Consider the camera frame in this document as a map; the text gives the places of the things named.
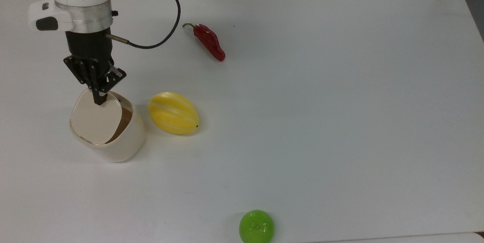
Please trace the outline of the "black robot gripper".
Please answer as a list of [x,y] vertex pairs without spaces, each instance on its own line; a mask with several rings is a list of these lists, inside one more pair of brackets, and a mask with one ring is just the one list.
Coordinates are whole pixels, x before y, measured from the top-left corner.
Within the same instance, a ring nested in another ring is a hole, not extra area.
[[65,33],[71,56],[66,57],[64,63],[79,83],[92,89],[97,105],[102,105],[107,100],[107,92],[126,77],[122,69],[115,67],[111,57],[113,47],[111,39],[107,38],[109,34],[110,28],[95,33]]

